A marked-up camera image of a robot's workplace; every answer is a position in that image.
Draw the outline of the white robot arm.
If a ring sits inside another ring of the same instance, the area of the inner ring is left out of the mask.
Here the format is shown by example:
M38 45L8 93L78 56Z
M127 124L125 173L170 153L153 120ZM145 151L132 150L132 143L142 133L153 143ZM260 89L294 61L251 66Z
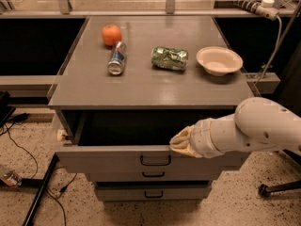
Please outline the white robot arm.
M214 158L227 152L297 152L301 148L301 118L276 102L252 97L228 116L185 127L169 145L174 152L196 158Z

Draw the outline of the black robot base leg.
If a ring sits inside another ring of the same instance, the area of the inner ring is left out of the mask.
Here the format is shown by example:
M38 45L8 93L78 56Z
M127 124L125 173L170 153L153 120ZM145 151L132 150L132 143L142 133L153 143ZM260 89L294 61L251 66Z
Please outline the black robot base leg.
M294 160L299 166L301 166L301 156L299 154L293 153L289 150L284 150L284 153L287 154L292 160ZM301 180L278 185L278 186L267 186L265 184L262 184L258 189L258 194L262 198L268 198L272 193L275 192L295 190L300 188L301 188Z

